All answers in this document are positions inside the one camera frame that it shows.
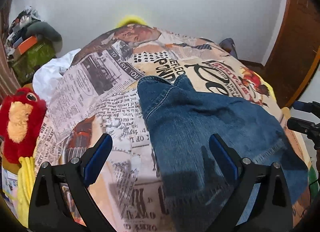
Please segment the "blue denim jeans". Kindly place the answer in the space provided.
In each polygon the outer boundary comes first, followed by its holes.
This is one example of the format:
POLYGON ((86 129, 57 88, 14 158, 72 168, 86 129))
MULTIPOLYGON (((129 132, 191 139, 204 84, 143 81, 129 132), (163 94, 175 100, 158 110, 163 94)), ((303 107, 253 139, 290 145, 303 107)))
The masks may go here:
POLYGON ((278 120, 261 106, 243 98, 197 92, 185 75, 174 83, 143 77, 137 92, 177 231, 205 231, 234 190, 210 152, 212 134, 255 164, 278 162, 292 202, 306 190, 306 164, 278 120))

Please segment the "striped brown curtain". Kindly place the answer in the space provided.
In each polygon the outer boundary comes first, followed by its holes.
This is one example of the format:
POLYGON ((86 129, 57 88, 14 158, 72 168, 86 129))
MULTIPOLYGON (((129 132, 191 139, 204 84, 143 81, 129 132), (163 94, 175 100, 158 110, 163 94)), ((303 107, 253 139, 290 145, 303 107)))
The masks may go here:
POLYGON ((20 84, 18 83, 13 70, 8 66, 7 56, 2 41, 0 49, 0 92, 2 101, 7 95, 14 94, 16 90, 20 88, 20 84))

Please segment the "yellow fleece blanket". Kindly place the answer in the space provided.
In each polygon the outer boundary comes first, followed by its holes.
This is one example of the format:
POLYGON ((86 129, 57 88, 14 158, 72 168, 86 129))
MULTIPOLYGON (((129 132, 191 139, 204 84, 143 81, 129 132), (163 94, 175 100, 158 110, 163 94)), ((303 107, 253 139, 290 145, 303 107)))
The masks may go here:
POLYGON ((22 159, 18 171, 20 222, 28 223, 41 163, 81 157, 108 133, 111 155, 89 188, 100 210, 117 231, 173 231, 136 87, 145 75, 174 82, 182 74, 197 91, 279 112, 272 87, 219 44, 128 21, 82 48, 47 101, 33 157, 22 159))

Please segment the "brown wooden door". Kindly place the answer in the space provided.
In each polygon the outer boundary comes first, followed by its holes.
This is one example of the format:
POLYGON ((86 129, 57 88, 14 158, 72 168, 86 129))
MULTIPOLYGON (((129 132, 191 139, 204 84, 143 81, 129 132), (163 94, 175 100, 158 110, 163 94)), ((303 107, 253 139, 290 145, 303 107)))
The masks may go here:
POLYGON ((312 0, 287 0, 283 22, 264 67, 280 107, 290 107, 319 66, 319 12, 312 0))

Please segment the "green patterned storage box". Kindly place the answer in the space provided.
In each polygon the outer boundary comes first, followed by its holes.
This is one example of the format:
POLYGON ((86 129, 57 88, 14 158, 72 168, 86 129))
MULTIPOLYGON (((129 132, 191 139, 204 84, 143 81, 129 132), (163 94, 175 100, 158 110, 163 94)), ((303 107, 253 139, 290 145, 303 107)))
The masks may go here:
POLYGON ((55 58, 55 49, 49 40, 33 45, 12 64, 18 82, 26 84, 32 81, 35 72, 52 58, 55 58))

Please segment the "printed newspaper pattern blanket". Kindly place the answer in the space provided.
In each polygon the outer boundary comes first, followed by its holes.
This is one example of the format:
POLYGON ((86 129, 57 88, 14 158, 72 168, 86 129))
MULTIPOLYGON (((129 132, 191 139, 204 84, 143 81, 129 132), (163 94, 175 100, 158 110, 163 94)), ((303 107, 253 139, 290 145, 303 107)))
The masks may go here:
POLYGON ((116 231, 205 231, 234 189, 209 150, 217 133, 255 164, 278 162, 297 224, 310 158, 272 87, 220 45, 130 24, 79 50, 52 91, 35 168, 112 151, 91 196, 116 231))

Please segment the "blue grey backpack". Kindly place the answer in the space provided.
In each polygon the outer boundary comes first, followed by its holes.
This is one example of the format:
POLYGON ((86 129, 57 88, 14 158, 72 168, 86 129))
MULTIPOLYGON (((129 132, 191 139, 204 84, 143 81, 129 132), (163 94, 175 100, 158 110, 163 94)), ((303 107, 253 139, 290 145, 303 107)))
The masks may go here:
POLYGON ((219 43, 219 46, 234 58, 238 58, 235 43, 232 38, 226 38, 219 43))

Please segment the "red plush parrot toy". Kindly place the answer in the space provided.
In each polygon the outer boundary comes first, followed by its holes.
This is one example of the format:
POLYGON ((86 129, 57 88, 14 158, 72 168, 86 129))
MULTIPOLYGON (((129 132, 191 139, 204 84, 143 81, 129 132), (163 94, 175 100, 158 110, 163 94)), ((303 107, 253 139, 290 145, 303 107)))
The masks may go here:
POLYGON ((31 157, 47 111, 46 102, 30 88, 19 88, 1 104, 3 155, 11 164, 31 157))

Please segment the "orange shoe box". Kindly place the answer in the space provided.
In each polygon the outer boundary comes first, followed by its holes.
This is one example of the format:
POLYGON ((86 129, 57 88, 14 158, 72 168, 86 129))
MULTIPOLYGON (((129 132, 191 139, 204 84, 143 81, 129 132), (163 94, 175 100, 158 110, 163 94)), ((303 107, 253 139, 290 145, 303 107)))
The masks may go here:
POLYGON ((27 38, 25 41, 23 41, 18 47, 17 47, 17 52, 18 54, 22 55, 25 53, 28 49, 33 47, 35 44, 37 44, 37 37, 36 36, 31 36, 27 38))

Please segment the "pile of clutter items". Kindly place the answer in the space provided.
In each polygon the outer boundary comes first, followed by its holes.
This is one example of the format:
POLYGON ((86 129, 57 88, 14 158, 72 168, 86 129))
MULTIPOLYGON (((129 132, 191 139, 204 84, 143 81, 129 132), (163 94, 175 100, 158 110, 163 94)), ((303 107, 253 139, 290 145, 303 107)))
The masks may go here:
POLYGON ((7 57, 13 55, 16 48, 26 39, 27 28, 41 19, 36 9, 31 6, 25 7, 9 27, 9 35, 5 41, 4 48, 7 57))

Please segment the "white cloth bundle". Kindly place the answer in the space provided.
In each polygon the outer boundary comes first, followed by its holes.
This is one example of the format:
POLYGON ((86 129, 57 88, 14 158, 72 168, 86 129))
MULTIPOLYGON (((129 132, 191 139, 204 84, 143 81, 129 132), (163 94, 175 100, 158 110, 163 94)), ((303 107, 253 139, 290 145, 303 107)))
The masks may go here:
POLYGON ((81 49, 72 50, 60 58, 51 59, 41 66, 33 76, 34 92, 43 100, 50 101, 52 92, 64 73, 69 69, 75 55, 81 49))

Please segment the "grey neck pillow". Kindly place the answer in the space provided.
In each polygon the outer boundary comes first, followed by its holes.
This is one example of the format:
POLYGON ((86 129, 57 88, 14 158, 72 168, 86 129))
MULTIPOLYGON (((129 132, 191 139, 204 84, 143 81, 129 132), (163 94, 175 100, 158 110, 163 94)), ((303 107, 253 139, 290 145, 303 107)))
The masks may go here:
POLYGON ((52 42, 56 53, 59 53, 63 47, 62 36, 50 24, 43 21, 37 21, 27 27, 25 37, 42 36, 52 42))

